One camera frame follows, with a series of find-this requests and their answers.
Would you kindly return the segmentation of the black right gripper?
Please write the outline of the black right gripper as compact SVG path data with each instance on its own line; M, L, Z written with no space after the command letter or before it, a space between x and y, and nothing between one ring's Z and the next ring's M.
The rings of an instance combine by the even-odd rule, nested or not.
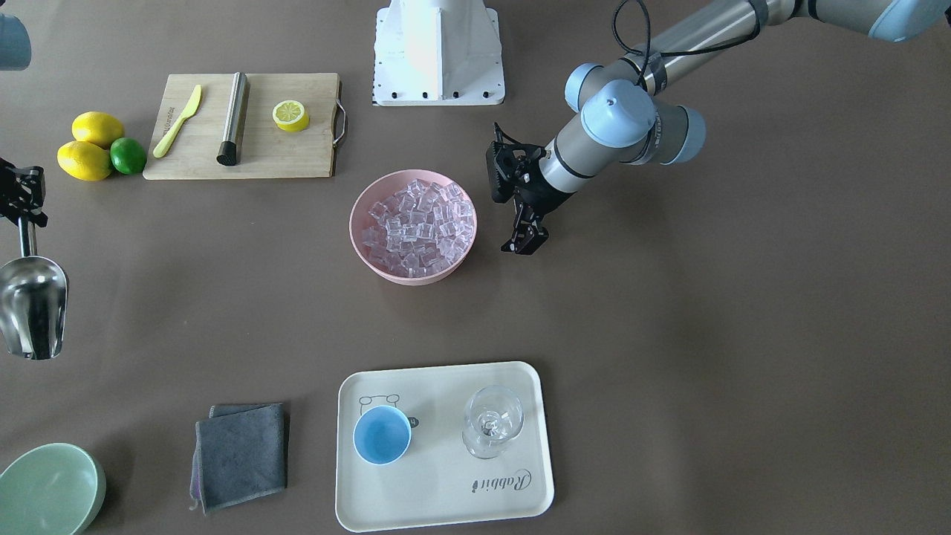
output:
M1 214L13 226L23 218L37 227L47 227L48 216L43 213L45 202L45 172L43 167L16 167L1 159Z

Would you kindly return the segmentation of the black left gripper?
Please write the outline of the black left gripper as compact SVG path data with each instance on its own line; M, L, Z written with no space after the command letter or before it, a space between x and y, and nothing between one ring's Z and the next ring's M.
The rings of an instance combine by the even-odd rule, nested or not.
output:
M560 192L543 177L514 177L514 213L513 232L500 250L503 253L532 255L549 238L547 228L540 221L557 207L573 196L571 192Z

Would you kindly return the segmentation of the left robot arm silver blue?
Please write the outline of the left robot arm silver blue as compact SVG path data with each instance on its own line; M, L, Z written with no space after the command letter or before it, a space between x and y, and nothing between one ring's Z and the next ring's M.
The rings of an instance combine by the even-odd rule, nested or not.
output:
M663 33L646 24L644 43L625 45L611 64L571 72L564 98L574 117L549 143L520 143L496 128L486 153L490 196L514 206L502 252L534 253L549 238L544 217L612 163L675 165L698 155L707 135L702 115L659 95L765 27L808 18L903 42L948 17L947 1L714 1Z

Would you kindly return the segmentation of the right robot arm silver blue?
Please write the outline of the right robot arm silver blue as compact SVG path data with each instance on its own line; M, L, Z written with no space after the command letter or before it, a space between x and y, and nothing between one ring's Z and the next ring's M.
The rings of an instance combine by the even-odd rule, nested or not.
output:
M23 71L33 58L26 27L13 15L1 15L1 70ZM13 224L21 219L47 227L44 213L45 172L40 166L20 167L1 159L1 213Z

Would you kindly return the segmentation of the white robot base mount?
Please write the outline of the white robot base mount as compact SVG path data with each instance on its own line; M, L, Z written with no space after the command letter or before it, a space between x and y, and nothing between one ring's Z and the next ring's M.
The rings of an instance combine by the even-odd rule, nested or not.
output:
M499 14L482 1L392 1L376 13L376 106L494 106L506 97Z

